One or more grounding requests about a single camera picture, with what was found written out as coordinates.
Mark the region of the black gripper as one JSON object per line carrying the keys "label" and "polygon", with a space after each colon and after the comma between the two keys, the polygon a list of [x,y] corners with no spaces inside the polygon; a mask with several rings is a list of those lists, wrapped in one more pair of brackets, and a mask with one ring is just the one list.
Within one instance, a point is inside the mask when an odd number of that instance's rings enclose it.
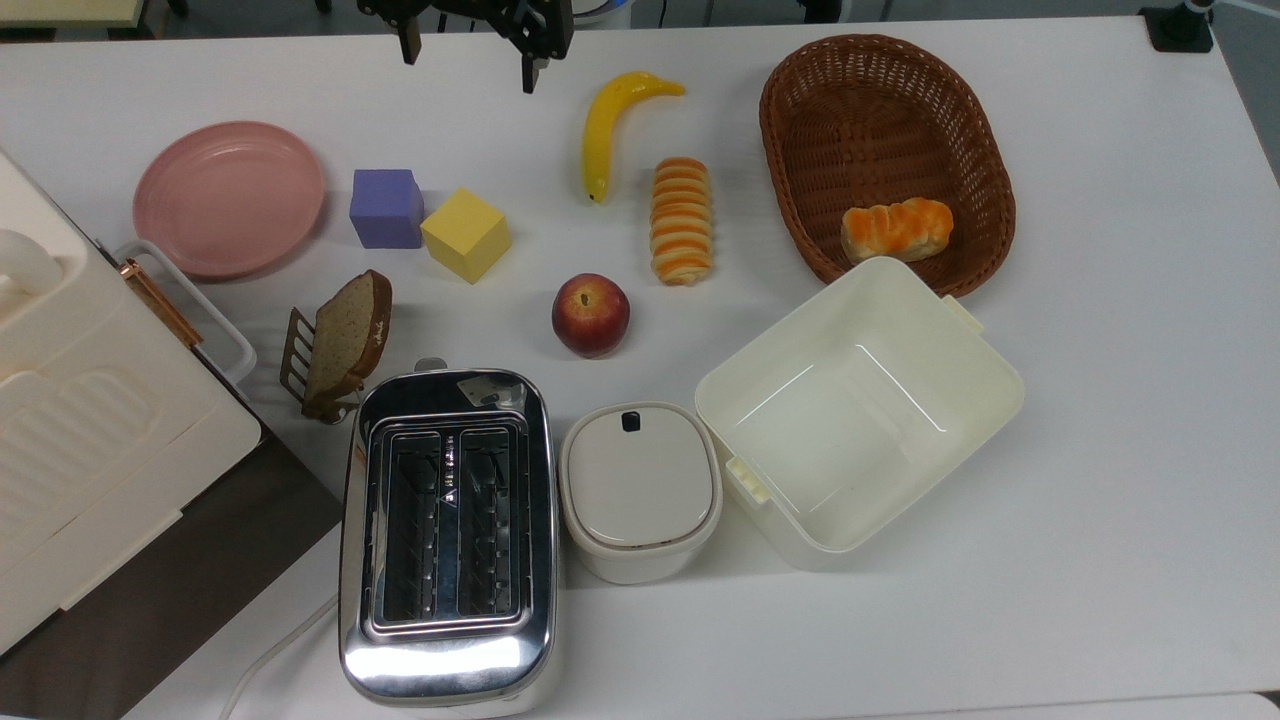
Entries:
{"label": "black gripper", "polygon": [[421,50],[417,18],[428,9],[488,26],[521,53],[521,81],[526,95],[535,92],[549,59],[561,59],[573,32],[570,1],[360,1],[358,10],[384,20],[398,36],[406,65]]}

